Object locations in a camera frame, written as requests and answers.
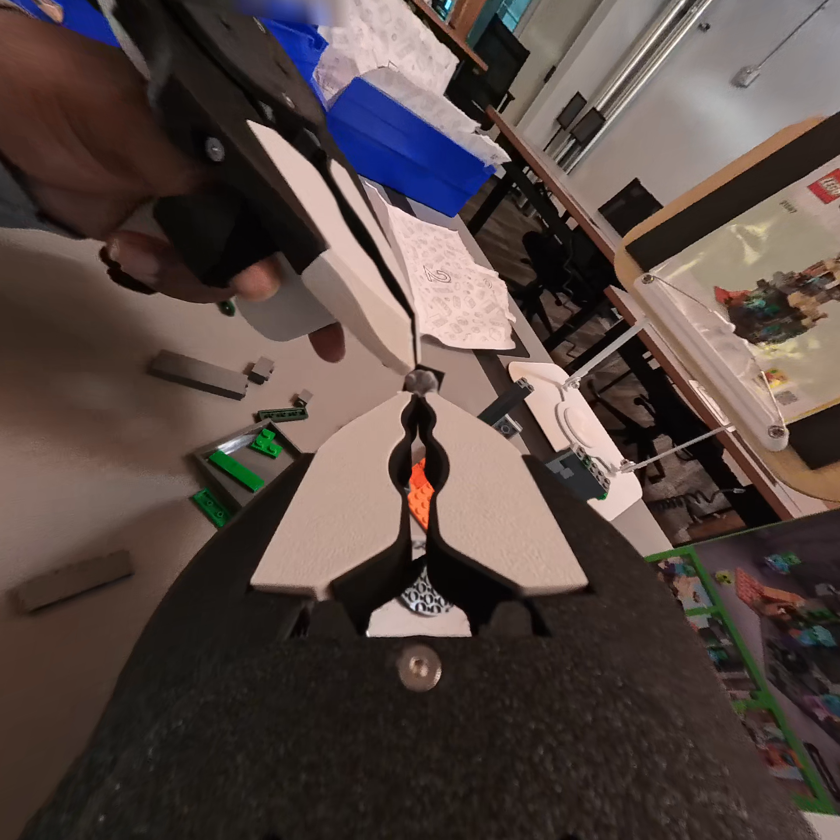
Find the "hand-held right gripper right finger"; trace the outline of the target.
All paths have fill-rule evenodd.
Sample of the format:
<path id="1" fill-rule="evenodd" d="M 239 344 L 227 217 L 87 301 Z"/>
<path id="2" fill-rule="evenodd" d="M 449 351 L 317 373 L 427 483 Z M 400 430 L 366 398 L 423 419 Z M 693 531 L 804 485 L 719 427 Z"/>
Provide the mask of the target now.
<path id="1" fill-rule="evenodd" d="M 424 409 L 435 589 L 457 605 L 584 590 L 586 574 L 524 455 L 437 393 Z"/>

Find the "dark blue-grey lego bar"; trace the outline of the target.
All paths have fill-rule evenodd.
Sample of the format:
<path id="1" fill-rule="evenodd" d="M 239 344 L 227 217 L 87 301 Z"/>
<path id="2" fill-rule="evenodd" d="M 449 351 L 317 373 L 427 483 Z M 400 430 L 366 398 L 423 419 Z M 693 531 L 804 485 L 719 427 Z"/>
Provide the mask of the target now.
<path id="1" fill-rule="evenodd" d="M 484 409 L 478 419 L 494 428 L 506 439 L 519 436 L 522 426 L 513 419 L 511 412 L 523 404 L 533 392 L 533 387 L 525 378 L 513 382 L 510 388 Z"/>

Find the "orange lego plate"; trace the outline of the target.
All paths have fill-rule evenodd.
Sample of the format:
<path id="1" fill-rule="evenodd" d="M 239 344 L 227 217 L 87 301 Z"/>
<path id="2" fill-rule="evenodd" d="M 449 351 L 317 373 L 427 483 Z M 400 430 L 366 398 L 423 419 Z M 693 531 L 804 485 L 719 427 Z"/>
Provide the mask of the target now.
<path id="1" fill-rule="evenodd" d="M 423 457 L 413 465 L 406 495 L 409 512 L 424 531 L 428 528 L 434 496 L 434 488 L 426 476 L 426 460 Z"/>

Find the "person's left hand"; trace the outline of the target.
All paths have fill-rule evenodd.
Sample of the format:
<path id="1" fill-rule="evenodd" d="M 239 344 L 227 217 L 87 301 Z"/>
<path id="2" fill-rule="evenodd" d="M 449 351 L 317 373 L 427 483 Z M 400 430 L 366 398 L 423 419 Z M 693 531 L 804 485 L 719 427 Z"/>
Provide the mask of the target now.
<path id="1" fill-rule="evenodd" d="M 103 244 L 122 287 L 195 303 L 266 301 L 285 280 L 276 257 L 211 288 L 164 238 L 124 228 L 141 207 L 194 193 L 209 170 L 156 122 L 145 81 L 121 49 L 13 2 L 1 13 L 2 227 Z"/>

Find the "instruction booklet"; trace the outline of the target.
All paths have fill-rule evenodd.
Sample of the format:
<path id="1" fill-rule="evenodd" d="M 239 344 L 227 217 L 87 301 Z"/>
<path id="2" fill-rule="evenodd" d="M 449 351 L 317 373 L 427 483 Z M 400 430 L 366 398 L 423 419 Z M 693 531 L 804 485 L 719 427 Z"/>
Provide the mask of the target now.
<path id="1" fill-rule="evenodd" d="M 838 157 L 661 261 L 635 289 L 771 449 L 838 404 Z"/>

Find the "dark grey long lego brick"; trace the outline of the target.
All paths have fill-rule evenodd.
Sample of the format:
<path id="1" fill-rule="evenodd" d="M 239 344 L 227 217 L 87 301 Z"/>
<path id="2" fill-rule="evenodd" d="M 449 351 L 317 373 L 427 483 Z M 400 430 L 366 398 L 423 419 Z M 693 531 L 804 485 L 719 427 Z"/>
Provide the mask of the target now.
<path id="1" fill-rule="evenodd" d="M 153 357 L 146 373 L 166 382 L 236 401 L 245 398 L 249 383 L 244 373 L 168 350 L 162 350 Z"/>

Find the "dark grey lego window frame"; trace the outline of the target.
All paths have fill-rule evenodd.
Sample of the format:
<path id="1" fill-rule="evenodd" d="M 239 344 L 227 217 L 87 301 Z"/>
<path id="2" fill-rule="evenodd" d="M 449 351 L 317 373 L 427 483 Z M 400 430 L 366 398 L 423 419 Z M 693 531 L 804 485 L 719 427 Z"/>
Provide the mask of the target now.
<path id="1" fill-rule="evenodd" d="M 253 449 L 259 433 L 264 429 L 276 434 L 274 442 L 280 447 L 277 457 L 272 458 Z M 264 481 L 264 486 L 251 491 L 237 481 L 228 472 L 211 462 L 214 452 L 220 451 L 235 459 L 240 465 Z M 269 420 L 260 421 L 242 427 L 221 438 L 195 448 L 187 457 L 187 462 L 205 481 L 205 485 L 213 494 L 229 505 L 239 510 L 249 504 L 263 489 L 266 489 L 277 477 L 290 468 L 293 463 L 305 453 L 297 446 L 297 440 L 284 432 L 281 424 Z"/>

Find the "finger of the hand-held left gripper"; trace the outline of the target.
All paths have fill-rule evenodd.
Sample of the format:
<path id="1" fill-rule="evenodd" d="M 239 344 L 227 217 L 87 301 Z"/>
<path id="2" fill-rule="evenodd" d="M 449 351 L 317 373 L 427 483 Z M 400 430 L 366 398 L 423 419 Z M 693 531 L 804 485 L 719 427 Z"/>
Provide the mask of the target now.
<path id="1" fill-rule="evenodd" d="M 265 301 L 238 298 L 245 319 L 277 342 L 337 322 L 384 366 L 408 374 L 420 355 L 413 294 L 361 183 L 338 161 L 327 157 L 316 165 L 274 129 L 247 125 L 299 201 L 316 244 L 312 256 L 302 248 L 295 264 L 290 245 L 278 249 L 285 279 Z"/>
<path id="2" fill-rule="evenodd" d="M 332 199 L 323 237 L 338 276 L 327 308 L 386 367 L 412 371 L 418 339 L 403 268 L 358 179 L 327 159 L 323 181 Z"/>

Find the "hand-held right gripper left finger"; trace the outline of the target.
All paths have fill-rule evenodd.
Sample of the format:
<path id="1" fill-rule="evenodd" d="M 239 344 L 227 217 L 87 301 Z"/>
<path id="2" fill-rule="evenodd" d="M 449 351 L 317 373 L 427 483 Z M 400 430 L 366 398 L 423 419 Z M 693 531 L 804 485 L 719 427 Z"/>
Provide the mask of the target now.
<path id="1" fill-rule="evenodd" d="M 414 403 L 399 392 L 320 446 L 251 577 L 254 589 L 379 607 L 407 588 L 416 571 L 403 416 Z"/>

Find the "grey Lego baseplate build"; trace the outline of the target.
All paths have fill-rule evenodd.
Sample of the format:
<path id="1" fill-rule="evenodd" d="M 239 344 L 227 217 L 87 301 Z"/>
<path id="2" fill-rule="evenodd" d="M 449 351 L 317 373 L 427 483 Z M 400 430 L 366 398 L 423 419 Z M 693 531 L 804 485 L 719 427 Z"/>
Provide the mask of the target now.
<path id="1" fill-rule="evenodd" d="M 544 462 L 567 490 L 582 501 L 606 499 L 611 480 L 600 462 L 582 449 L 566 448 Z"/>

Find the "lego set box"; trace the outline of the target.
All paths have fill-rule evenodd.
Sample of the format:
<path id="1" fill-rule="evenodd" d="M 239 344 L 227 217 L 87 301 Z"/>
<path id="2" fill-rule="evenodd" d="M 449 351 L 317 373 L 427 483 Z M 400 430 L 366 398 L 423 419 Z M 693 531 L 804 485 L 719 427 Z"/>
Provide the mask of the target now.
<path id="1" fill-rule="evenodd" d="M 839 510 L 647 556 L 765 769 L 805 812 L 839 805 Z"/>

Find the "white printed paper bag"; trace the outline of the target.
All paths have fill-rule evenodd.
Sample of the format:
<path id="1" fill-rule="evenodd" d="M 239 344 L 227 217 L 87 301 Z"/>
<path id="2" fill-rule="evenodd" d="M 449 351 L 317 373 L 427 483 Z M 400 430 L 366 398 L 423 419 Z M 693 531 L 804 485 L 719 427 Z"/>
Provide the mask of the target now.
<path id="1" fill-rule="evenodd" d="M 406 269 L 420 334 L 456 350 L 516 347 L 508 289 L 472 258 L 459 233 L 387 208 Z"/>

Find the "dark grey half-round lego plate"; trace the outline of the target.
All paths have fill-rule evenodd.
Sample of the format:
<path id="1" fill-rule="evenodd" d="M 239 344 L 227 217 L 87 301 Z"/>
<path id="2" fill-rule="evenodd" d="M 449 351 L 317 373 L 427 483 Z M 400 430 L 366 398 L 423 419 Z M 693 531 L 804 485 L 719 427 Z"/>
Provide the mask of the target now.
<path id="1" fill-rule="evenodd" d="M 454 607 L 433 587 L 425 560 L 421 561 L 420 574 L 415 582 L 398 596 L 398 600 L 409 612 L 423 618 L 445 615 Z"/>

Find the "metal pipes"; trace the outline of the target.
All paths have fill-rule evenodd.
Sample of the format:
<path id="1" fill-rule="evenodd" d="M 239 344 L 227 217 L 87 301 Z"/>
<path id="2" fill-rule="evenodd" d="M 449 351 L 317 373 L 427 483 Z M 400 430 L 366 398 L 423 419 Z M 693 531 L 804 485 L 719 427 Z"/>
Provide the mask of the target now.
<path id="1" fill-rule="evenodd" d="M 647 85 L 679 42 L 700 22 L 710 5 L 710 1 L 673 1 L 664 5 L 590 101 L 590 105 L 596 106 L 604 114 L 605 127 L 583 152 L 572 155 L 569 164 L 561 166 L 557 163 L 563 172 L 571 173 L 588 154 L 593 144 Z"/>

